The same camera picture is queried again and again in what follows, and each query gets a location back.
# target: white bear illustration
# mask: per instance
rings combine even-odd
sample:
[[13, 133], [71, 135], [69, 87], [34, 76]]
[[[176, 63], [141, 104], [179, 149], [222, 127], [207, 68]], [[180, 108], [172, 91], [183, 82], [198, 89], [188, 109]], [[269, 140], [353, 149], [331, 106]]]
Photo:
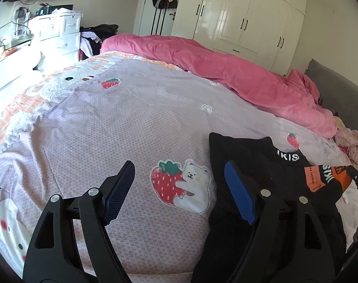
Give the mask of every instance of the white bear illustration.
[[200, 168], [192, 160], [187, 160], [183, 170], [184, 181], [176, 181], [175, 186], [186, 191], [183, 198], [174, 197], [174, 205], [180, 209], [202, 213], [209, 205], [209, 170]]
[[16, 219], [17, 213], [18, 208], [11, 199], [0, 202], [0, 239], [17, 267], [15, 272], [22, 274], [31, 235]]

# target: pink blanket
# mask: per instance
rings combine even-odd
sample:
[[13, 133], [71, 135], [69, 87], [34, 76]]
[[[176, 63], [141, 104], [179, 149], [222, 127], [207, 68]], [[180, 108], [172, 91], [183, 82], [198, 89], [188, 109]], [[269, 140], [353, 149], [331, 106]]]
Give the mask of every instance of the pink blanket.
[[213, 52], [194, 40], [180, 37], [121, 34], [106, 39], [101, 53], [112, 50], [177, 65], [217, 81], [259, 109], [291, 120], [320, 136], [332, 138], [336, 133], [332, 113], [317, 104], [319, 91], [315, 84], [297, 70], [284, 78], [245, 59]]

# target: blue gripper pad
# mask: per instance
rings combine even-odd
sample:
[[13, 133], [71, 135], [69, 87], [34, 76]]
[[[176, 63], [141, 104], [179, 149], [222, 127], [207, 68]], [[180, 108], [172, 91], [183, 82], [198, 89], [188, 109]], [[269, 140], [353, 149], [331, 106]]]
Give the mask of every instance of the blue gripper pad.
[[238, 172], [232, 162], [225, 165], [225, 180], [234, 198], [241, 217], [250, 224], [254, 225], [258, 219], [255, 215], [255, 203], [243, 184]]
[[134, 181], [135, 168], [132, 162], [127, 162], [120, 170], [117, 176], [109, 177], [107, 179], [115, 179], [114, 186], [110, 193], [105, 197], [104, 206], [104, 220], [106, 225], [117, 218], [125, 198], [129, 192]]

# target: metal screw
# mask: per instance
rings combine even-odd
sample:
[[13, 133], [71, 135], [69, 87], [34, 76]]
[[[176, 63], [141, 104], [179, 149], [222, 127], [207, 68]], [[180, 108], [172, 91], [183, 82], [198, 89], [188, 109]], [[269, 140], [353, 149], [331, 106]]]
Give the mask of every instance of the metal screw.
[[304, 196], [299, 197], [299, 201], [300, 201], [301, 203], [303, 203], [303, 204], [306, 204], [306, 203], [309, 202], [309, 200], [308, 200], [306, 197], [304, 197]]
[[89, 194], [90, 196], [96, 196], [98, 193], [99, 193], [99, 189], [97, 189], [97, 188], [91, 188], [91, 189], [88, 191], [88, 194]]
[[59, 195], [53, 195], [52, 197], [51, 197], [51, 202], [57, 202], [57, 201], [59, 201], [60, 200], [60, 196]]
[[269, 197], [271, 195], [271, 192], [267, 189], [262, 189], [260, 193], [264, 197]]

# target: white wardrobe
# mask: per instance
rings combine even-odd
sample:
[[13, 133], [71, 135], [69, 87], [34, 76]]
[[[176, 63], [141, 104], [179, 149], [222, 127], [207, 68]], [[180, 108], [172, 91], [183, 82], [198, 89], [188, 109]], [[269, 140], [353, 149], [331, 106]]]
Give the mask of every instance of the white wardrobe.
[[307, 0], [180, 0], [172, 35], [287, 74]]

